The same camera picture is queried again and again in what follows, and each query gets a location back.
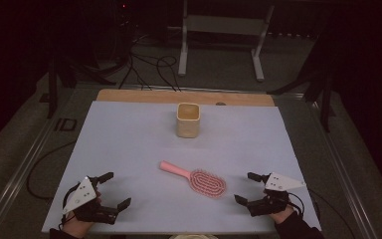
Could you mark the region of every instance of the beige cup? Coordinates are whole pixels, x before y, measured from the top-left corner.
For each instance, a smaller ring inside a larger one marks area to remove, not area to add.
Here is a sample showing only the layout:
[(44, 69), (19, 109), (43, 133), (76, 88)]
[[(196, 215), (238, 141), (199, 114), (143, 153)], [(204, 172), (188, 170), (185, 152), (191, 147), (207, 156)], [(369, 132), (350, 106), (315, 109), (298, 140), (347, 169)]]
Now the beige cup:
[(176, 135), (196, 137), (200, 131), (200, 107), (197, 104), (180, 103), (176, 112)]

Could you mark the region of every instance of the hairbrush bristle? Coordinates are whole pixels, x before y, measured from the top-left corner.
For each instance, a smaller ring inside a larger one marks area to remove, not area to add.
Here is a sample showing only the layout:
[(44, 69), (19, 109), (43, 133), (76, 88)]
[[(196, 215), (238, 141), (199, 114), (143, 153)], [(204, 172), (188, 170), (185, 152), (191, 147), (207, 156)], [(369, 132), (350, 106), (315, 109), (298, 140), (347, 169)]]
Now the hairbrush bristle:
[(226, 191), (226, 182), (222, 177), (202, 169), (191, 172), (191, 188), (208, 197), (218, 198)]

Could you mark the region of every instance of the white table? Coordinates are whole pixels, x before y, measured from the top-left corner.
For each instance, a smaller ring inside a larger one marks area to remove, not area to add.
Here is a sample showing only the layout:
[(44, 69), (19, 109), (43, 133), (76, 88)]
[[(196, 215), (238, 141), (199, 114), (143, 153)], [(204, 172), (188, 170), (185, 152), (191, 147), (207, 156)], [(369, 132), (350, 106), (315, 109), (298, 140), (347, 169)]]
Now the white table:
[[(264, 185), (247, 178), (250, 171), (277, 172), (303, 181), (279, 109), (201, 105), (196, 138), (175, 135), (175, 113), (176, 104), (94, 102), (42, 231), (60, 223), (69, 188), (85, 176), (112, 171), (114, 178), (98, 187), (102, 205), (115, 207), (127, 197), (132, 198), (131, 205), (114, 225), (97, 224), (92, 233), (275, 232), (272, 219), (251, 217), (234, 194), (250, 200), (264, 197)], [(196, 193), (185, 178), (160, 170), (161, 160), (224, 177), (225, 195), (212, 199)], [(306, 188), (290, 192), (303, 200), (304, 220), (320, 228)]]

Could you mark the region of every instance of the human hand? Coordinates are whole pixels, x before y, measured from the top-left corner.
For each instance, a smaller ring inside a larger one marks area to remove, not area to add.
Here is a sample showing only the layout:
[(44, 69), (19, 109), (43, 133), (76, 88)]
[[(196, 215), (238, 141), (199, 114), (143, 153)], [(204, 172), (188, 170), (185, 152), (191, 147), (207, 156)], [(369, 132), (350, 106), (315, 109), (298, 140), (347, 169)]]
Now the human hand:
[(281, 224), (283, 223), (285, 220), (287, 220), (287, 218), (293, 214), (294, 210), (293, 210), (293, 207), (288, 205), (284, 211), (282, 212), (278, 212), (278, 213), (273, 213), (273, 214), (269, 214), (270, 217), (272, 217), (272, 219), (277, 223), (277, 224)]
[[(97, 191), (97, 202), (101, 203), (100, 193)], [(89, 230), (94, 225), (94, 222), (85, 222), (80, 221), (77, 219), (75, 213), (73, 211), (69, 212), (67, 215), (67, 221), (64, 224), (62, 231), (65, 233), (70, 234), (71, 236), (77, 237), (77, 238), (84, 238), (86, 237)]]

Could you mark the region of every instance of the black cable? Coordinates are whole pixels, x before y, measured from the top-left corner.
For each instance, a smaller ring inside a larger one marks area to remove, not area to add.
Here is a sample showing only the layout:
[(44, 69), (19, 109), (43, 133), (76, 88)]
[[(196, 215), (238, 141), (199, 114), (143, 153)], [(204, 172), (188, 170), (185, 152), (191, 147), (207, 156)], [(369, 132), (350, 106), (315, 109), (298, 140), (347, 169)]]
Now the black cable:
[[(170, 71), (172, 73), (172, 76), (173, 76), (173, 80), (175, 82), (175, 85), (176, 85), (176, 88), (178, 89), (179, 92), (181, 92), (181, 89), (179, 88), (179, 85), (178, 85), (178, 82), (176, 80), (176, 75), (175, 73), (173, 72), (173, 69), (172, 69), (172, 66), (174, 66), (176, 63), (177, 63), (177, 60), (175, 57), (173, 56), (163, 56), (163, 57), (160, 57), (160, 58), (156, 58), (156, 57), (151, 57), (151, 56), (145, 56), (145, 55), (139, 55), (139, 54), (136, 54), (136, 53), (132, 53), (132, 56), (135, 57), (136, 59), (144, 62), (144, 63), (147, 63), (151, 66), (154, 66), (156, 67), (156, 70), (157, 70), (157, 73), (159, 75), (159, 77), (163, 80), (163, 82), (165, 82), (170, 88), (172, 88), (173, 91), (177, 91), (175, 89), (175, 87), (169, 83), (169, 81), (167, 81), (163, 75), (161, 74), (160, 72), (160, 68), (170, 68)], [(152, 63), (150, 61), (147, 61), (145, 60), (144, 58), (149, 58), (149, 59), (153, 59), (153, 60), (156, 60), (156, 63)], [(173, 59), (173, 63), (168, 63), (167, 61), (165, 61), (165, 59)]]
[(322, 197), (321, 195), (319, 195), (318, 193), (316, 193), (312, 189), (308, 189), (308, 191), (311, 192), (312, 194), (314, 194), (315, 196), (317, 196), (318, 198), (320, 198), (321, 200), (323, 200), (340, 217), (340, 219), (343, 221), (343, 223), (348, 228), (350, 234), (352, 235), (352, 238), (355, 239), (355, 234), (353, 233), (352, 229), (350, 228), (349, 223), (343, 218), (343, 216), (337, 211), (337, 209), (334, 208), (324, 197)]
[(305, 205), (303, 205), (302, 200), (298, 196), (293, 194), (293, 193), (289, 193), (289, 195), (292, 195), (292, 196), (296, 197), (299, 200), (300, 205), (302, 206), (302, 211), (300, 212), (300, 217), (303, 217), (303, 213), (305, 212)]
[[(74, 191), (77, 190), (77, 188), (79, 188), (80, 186), (80, 183), (77, 183), (77, 185), (73, 186), (72, 188), (70, 188), (70, 190), (68, 190), (67, 194), (65, 194), (64, 196), (64, 200), (62, 202), (62, 208), (64, 209), (65, 206), (67, 205), (67, 201), (68, 201), (68, 197), (70, 196), (70, 194)], [(59, 228), (61, 229), (61, 226), (63, 226), (65, 223), (67, 223), (68, 221), (70, 221), (71, 219), (73, 219), (76, 215), (74, 215), (73, 217), (71, 217), (70, 219), (67, 220), (67, 216), (65, 214), (62, 215), (62, 218), (61, 218), (61, 224), (59, 224)]]
[(29, 175), (27, 176), (27, 179), (26, 179), (26, 187), (27, 187), (27, 191), (28, 191), (32, 196), (34, 196), (34, 197), (36, 197), (36, 198), (38, 198), (38, 199), (43, 199), (43, 200), (52, 200), (52, 199), (54, 198), (54, 197), (50, 197), (50, 196), (41, 196), (41, 195), (38, 195), (38, 194), (36, 194), (35, 192), (33, 192), (33, 190), (30, 188), (30, 178), (31, 178), (31, 175), (33, 174), (33, 171), (34, 171), (34, 169), (36, 168), (36, 166), (37, 166), (43, 159), (45, 159), (47, 156), (49, 156), (50, 154), (52, 154), (52, 153), (54, 153), (54, 152), (56, 152), (56, 151), (58, 151), (58, 150), (60, 150), (60, 149), (62, 149), (62, 148), (64, 148), (64, 147), (66, 147), (66, 146), (69, 146), (69, 145), (71, 145), (71, 144), (74, 144), (74, 143), (76, 143), (76, 140), (75, 140), (75, 141), (71, 141), (71, 142), (66, 143), (66, 144), (64, 144), (64, 145), (62, 145), (62, 146), (59, 146), (59, 147), (57, 147), (57, 148), (55, 148), (55, 149), (50, 150), (49, 152), (45, 153), (43, 156), (39, 157), (39, 158), (37, 159), (37, 161), (33, 164), (33, 167), (32, 167), (32, 169), (30, 169)]
[(138, 72), (135, 70), (135, 68), (133, 67), (133, 59), (132, 59), (132, 56), (131, 54), (129, 54), (129, 61), (130, 61), (130, 66), (129, 66), (129, 69), (128, 69), (128, 72), (126, 73), (126, 75), (123, 77), (122, 79), (122, 82), (120, 83), (119, 85), (119, 88), (121, 88), (126, 80), (126, 78), (128, 77), (128, 75), (130, 74), (131, 71), (134, 71), (136, 76), (137, 76), (137, 81), (141, 84), (141, 89), (143, 89), (144, 85), (146, 85), (150, 90), (151, 90), (151, 87), (144, 81), (144, 79), (138, 74)]
[(294, 203), (291, 203), (290, 201), (287, 203), (288, 205), (292, 206), (293, 208), (296, 208), (297, 210), (297, 215), (302, 218), (303, 217), (303, 212), (302, 210), (300, 209), (300, 207), (298, 207), (296, 204)]
[(61, 227), (64, 226), (65, 223), (67, 223), (67, 222), (73, 220), (75, 217), (76, 217), (76, 215), (70, 217), (69, 219), (64, 219), (64, 222), (61, 222), (61, 223), (58, 225), (58, 228), (60, 229), (60, 231), (62, 230)]

